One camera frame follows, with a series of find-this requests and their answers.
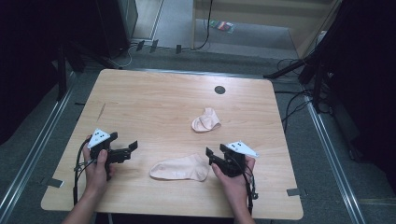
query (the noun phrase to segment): finger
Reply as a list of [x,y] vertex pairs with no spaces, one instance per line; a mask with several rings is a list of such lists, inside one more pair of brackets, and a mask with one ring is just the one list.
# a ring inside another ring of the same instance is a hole
[[97,165],[96,165],[96,171],[101,173],[103,170],[105,170],[105,162],[107,160],[107,151],[102,149],[99,152],[98,159],[97,159]]
[[[91,135],[88,135],[85,140],[88,140],[91,138]],[[82,149],[82,156],[84,157],[84,161],[89,161],[91,159],[90,156],[90,150],[88,149],[88,143],[84,145],[84,148]]]
[[253,171],[254,164],[256,163],[256,160],[251,157],[245,157],[245,161],[247,163],[247,167],[250,168],[251,171]]
[[220,170],[220,168],[215,164],[212,163],[212,170],[213,173],[218,177],[218,179],[222,179],[224,177],[224,173]]
[[99,152],[97,163],[105,165],[106,160],[107,160],[107,151],[105,149],[102,149]]
[[84,148],[82,149],[82,155],[84,156],[84,161],[87,162],[91,159],[90,150],[87,148],[87,144],[85,144]]
[[109,170],[110,172],[108,172],[108,175],[110,175],[111,177],[114,176],[114,174],[116,173],[116,167],[113,166],[113,164],[109,165]]

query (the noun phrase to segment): hand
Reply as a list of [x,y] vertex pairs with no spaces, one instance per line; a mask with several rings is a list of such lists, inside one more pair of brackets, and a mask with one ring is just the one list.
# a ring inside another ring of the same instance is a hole
[[[84,156],[84,161],[90,161],[90,150],[87,148],[87,144],[82,149],[82,153]],[[89,166],[85,168],[85,176],[86,176],[86,187],[84,190],[84,196],[89,196],[90,198],[96,198],[98,201],[102,198],[107,188],[106,181],[106,169],[105,162],[107,160],[107,151],[102,149],[99,152],[97,162],[91,163]],[[110,176],[113,176],[115,173],[115,169],[110,164]]]
[[[84,155],[85,162],[91,160],[90,150],[87,148],[87,144],[85,144],[84,148],[82,149],[82,153]],[[98,155],[97,163],[91,163],[85,168],[87,182],[84,193],[82,194],[82,197],[79,199],[78,203],[74,206],[73,210],[67,215],[66,219],[63,221],[63,224],[90,223],[94,208],[106,192],[106,160],[107,151],[102,149]],[[109,175],[113,176],[115,169],[111,166],[111,164],[109,167]]]
[[[253,172],[254,163],[256,160],[250,157],[246,157],[245,160],[247,167],[250,168],[250,170],[246,168],[245,171],[247,181],[250,182],[250,177],[252,175],[251,172]],[[223,186],[228,203],[233,209],[233,214],[238,223],[254,223],[253,218],[248,212],[247,183],[243,175],[229,177],[225,175],[215,163],[212,163],[212,169]]]

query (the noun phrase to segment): black cable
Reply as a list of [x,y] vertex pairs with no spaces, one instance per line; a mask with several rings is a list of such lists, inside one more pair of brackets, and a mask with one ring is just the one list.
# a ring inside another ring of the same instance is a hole
[[293,62],[297,62],[297,61],[298,61],[298,59],[282,59],[282,60],[280,60],[279,62],[277,62],[277,64],[276,64],[276,69],[277,69],[277,71],[280,71],[280,68],[279,68],[280,64],[281,64],[282,62],[284,62],[284,61],[287,61],[287,60],[290,61],[290,62],[289,62],[289,66],[290,66]]
[[213,0],[210,0],[209,16],[207,17],[207,26],[206,26],[206,40],[205,40],[204,44],[201,45],[198,48],[194,48],[194,49],[184,48],[184,49],[199,50],[199,49],[203,48],[204,45],[206,44],[207,40],[209,39],[209,28],[210,28],[209,24],[210,24],[210,17],[211,17],[211,14],[212,14],[212,6],[213,6]]
[[81,171],[79,172],[77,181],[79,180],[79,177],[82,175],[82,173],[85,171],[85,169],[87,169],[87,167],[89,167],[91,164],[93,164],[93,162],[94,162],[94,160],[90,160],[86,164],[85,164],[85,162],[82,163],[82,164],[84,164],[84,168],[82,168]]
[[288,118],[289,118],[292,114],[294,114],[295,112],[297,112],[297,111],[299,111],[299,110],[302,110],[306,105],[308,105],[308,104],[310,103],[310,101],[309,101],[309,103],[308,103],[308,102],[304,102],[304,103],[298,105],[298,106],[294,109],[294,111],[292,111],[292,112],[289,114],[289,109],[290,109],[290,105],[291,105],[292,101],[293,101],[294,99],[296,99],[296,98],[297,98],[299,95],[301,95],[301,94],[303,94],[303,95],[305,95],[305,96],[312,96],[312,91],[311,91],[311,90],[298,91],[298,92],[294,92],[294,91],[276,91],[276,93],[292,93],[292,94],[295,94],[295,95],[289,100],[288,106],[286,107],[286,115],[285,115],[285,118],[282,119],[282,123],[284,123],[284,124],[283,124],[283,126],[284,126],[284,127],[283,127],[283,132],[286,133],[286,130],[287,130],[287,127],[288,127]]
[[79,163],[79,159],[81,157],[81,152],[82,149],[84,148],[85,144],[87,144],[88,142],[90,142],[91,138],[87,138],[82,144],[81,147],[78,150],[78,154],[77,154],[77,160],[76,160],[76,167],[74,169],[75,171],[75,186],[73,187],[73,201],[74,201],[74,205],[76,205],[76,203],[78,202],[78,179],[79,179],[79,175],[78,172],[82,172],[81,171],[81,166]]
[[205,50],[205,52],[207,52],[211,47],[210,42],[208,42],[208,44],[209,44],[209,47]]
[[259,198],[259,194],[256,193],[256,181],[254,180],[253,171],[250,169],[250,167],[247,166],[247,168],[249,169],[249,171],[251,173],[251,175],[250,175],[251,176],[251,195],[253,197],[253,200],[256,200]]
[[232,160],[233,160],[233,162],[235,162],[235,164],[239,167],[239,169],[241,170],[241,172],[242,172],[242,176],[244,177],[244,179],[245,179],[245,182],[246,182],[246,188],[247,188],[247,201],[248,201],[248,205],[247,205],[247,210],[249,211],[249,213],[251,214],[252,213],[252,210],[253,210],[253,195],[252,195],[252,190],[250,189],[250,183],[248,182],[248,178],[247,178],[247,176],[246,176],[246,174],[245,174],[245,170],[243,170],[242,169],[242,167],[239,165],[239,163],[233,158],[233,157],[230,157]]

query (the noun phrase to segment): wire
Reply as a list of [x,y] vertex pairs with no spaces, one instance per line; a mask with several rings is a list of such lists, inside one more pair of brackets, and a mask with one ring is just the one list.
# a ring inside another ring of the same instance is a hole
[[85,166],[84,169],[81,170],[79,159],[81,157],[82,149],[84,148],[85,144],[90,142],[90,140],[91,140],[90,137],[85,139],[85,141],[81,144],[81,147],[79,148],[78,154],[77,154],[76,167],[74,169],[74,171],[75,171],[75,186],[73,187],[74,205],[76,205],[76,203],[78,202],[78,179],[79,179],[79,176],[81,175],[82,171],[85,170],[85,168],[88,166],[88,165]]
[[312,102],[312,100],[309,101],[309,102],[303,102],[302,104],[297,105],[297,106],[294,108],[294,110],[289,114],[289,109],[290,109],[291,103],[293,102],[294,99],[296,99],[296,98],[297,98],[299,95],[301,95],[301,94],[303,94],[303,95],[305,95],[305,96],[312,96],[312,90],[297,91],[297,92],[295,92],[295,91],[276,91],[276,93],[291,93],[291,94],[295,94],[295,95],[289,100],[288,105],[287,105],[287,107],[286,107],[286,116],[285,116],[285,118],[282,119],[282,123],[283,123],[283,132],[286,133],[286,130],[287,130],[287,127],[288,127],[288,120],[289,120],[289,117],[290,117],[292,114],[294,114],[295,112],[300,111],[300,110],[302,110],[303,108],[305,108],[309,103]]
[[205,52],[207,52],[210,49],[210,47],[212,47],[209,40],[208,40],[207,44],[209,44],[209,47],[205,50]]
[[209,24],[210,24],[210,17],[211,17],[211,14],[212,14],[212,6],[213,6],[213,0],[210,0],[209,15],[208,15],[208,17],[207,17],[207,25],[206,25],[206,40],[205,40],[204,44],[201,45],[201,46],[198,47],[198,48],[194,48],[194,49],[184,48],[184,49],[188,49],[188,50],[199,50],[199,49],[203,48],[204,45],[206,44],[207,40],[209,39],[209,28],[210,28],[210,25],[209,25]]
[[246,176],[246,174],[245,174],[245,172],[246,171],[244,171],[243,169],[242,169],[242,167],[239,165],[239,163],[236,161],[236,159],[234,159],[232,156],[230,156],[230,158],[233,160],[233,162],[235,162],[235,164],[239,167],[239,169],[241,170],[241,172],[242,172],[242,176],[244,177],[244,179],[245,179],[245,182],[246,182],[246,187],[247,187],[247,198],[248,198],[248,206],[247,206],[247,210],[249,211],[249,213],[251,214],[252,213],[252,209],[253,209],[253,199],[252,198],[257,198],[256,197],[256,193],[253,191],[252,192],[252,189],[250,189],[250,183],[248,182],[248,178],[247,178],[247,176]]
[[251,195],[254,200],[259,198],[259,194],[256,193],[256,181],[254,180],[254,174],[253,171],[250,169],[250,167],[247,166],[251,173]]
[[287,60],[290,60],[289,66],[290,66],[293,62],[299,61],[298,59],[282,59],[282,60],[280,60],[279,62],[277,62],[277,64],[276,64],[276,69],[277,69],[277,71],[280,71],[280,68],[279,68],[280,64],[281,64],[282,62],[284,62],[284,61],[287,61]]
[[132,48],[136,47],[136,46],[137,46],[136,43],[131,43],[130,47],[128,48],[127,52],[128,52],[128,55],[129,55],[129,62],[128,62],[127,64],[118,64],[118,63],[114,62],[114,61],[111,60],[111,59],[108,59],[108,60],[109,60],[111,63],[114,63],[118,68],[126,67],[126,66],[128,66],[129,64],[131,64],[131,62],[132,62],[132,55],[131,55],[130,50],[131,50]]
[[85,166],[84,166],[84,168],[82,168],[82,170],[79,172],[77,181],[79,180],[79,177],[80,177],[81,174],[84,172],[84,170],[87,169],[87,167],[90,166],[91,164],[93,164],[94,162],[95,162],[95,160],[90,160],[87,164],[85,164],[85,162],[82,163],[82,164],[85,164]]

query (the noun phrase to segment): gray floor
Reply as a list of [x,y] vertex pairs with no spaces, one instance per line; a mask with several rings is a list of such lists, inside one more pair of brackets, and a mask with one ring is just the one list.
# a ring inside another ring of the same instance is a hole
[[[211,33],[208,49],[204,48],[199,52],[183,51],[176,54],[176,44],[190,45],[190,30],[188,28],[191,27],[191,21],[188,21],[187,17],[184,19],[173,17],[172,10],[177,7],[172,7],[172,4],[184,8],[189,5],[189,2],[183,0],[165,0],[164,2],[154,38],[160,40],[159,46],[170,49],[157,49],[154,53],[149,53],[149,46],[140,51],[131,49],[129,55],[125,53],[115,61],[119,64],[130,62],[128,66],[124,67],[128,70],[160,69],[262,78],[262,75],[269,75],[277,71],[277,63],[280,59],[297,57],[295,50],[290,46],[287,30],[285,31],[284,28],[252,27],[251,36],[255,37],[247,41],[250,35],[246,34],[249,33],[250,26],[243,24],[236,24],[235,31],[231,35],[220,32],[218,34]],[[187,9],[179,12],[181,12],[180,17],[184,13],[185,16],[189,15]],[[201,41],[200,36],[205,36],[203,23],[203,21],[197,22],[196,38]],[[265,32],[265,34],[260,35],[255,32]],[[94,81],[103,69],[101,65],[89,59],[85,60],[87,67],[84,73],[76,75],[76,84],[71,89],[70,99],[65,105],[64,112],[48,141],[44,143],[37,164],[31,167],[30,178],[25,186],[21,186],[23,191],[21,195],[17,195],[19,199],[16,204],[12,205],[12,213],[6,218],[7,223],[59,223],[67,214],[66,212],[51,212],[41,209],[41,198],[47,187],[39,182],[43,177],[52,176],[55,171],[83,109],[83,106],[75,103],[86,102]],[[288,62],[283,62],[280,67],[287,64]],[[273,83],[276,91],[301,90],[297,75],[294,73],[274,80]],[[3,197],[6,196],[7,188],[17,176],[20,167],[26,162],[28,153],[33,150],[35,140],[52,108],[56,106],[54,100],[56,91],[55,87],[49,92],[11,139],[0,146],[0,169],[3,170],[0,193]],[[286,106],[291,97],[291,94],[276,95],[281,118],[285,117]],[[303,101],[303,97],[297,98],[291,108]],[[337,158],[344,168],[347,180],[360,202],[360,209],[366,223],[394,223],[396,220],[395,195],[384,174],[371,163],[352,161],[347,153],[347,144],[340,134],[335,120],[327,114],[320,116],[332,140]],[[317,129],[306,108],[290,117],[286,138],[298,187],[305,189],[308,195],[302,197],[304,217],[301,220],[275,220],[273,223],[353,223],[322,142],[318,137]],[[270,220],[263,219],[257,220],[257,222],[270,223]]]

